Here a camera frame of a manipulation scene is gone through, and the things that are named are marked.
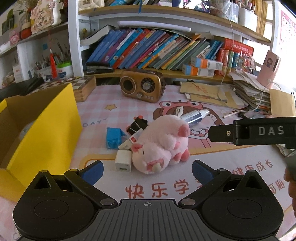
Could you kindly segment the person right hand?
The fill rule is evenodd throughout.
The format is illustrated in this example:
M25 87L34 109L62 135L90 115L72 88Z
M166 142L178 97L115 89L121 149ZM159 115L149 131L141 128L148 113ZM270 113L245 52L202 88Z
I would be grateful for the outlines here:
M296 217L296 181L288 168L285 169L284 180L289 183L288 193L289 196L292 198L292 208L294 210L294 216Z

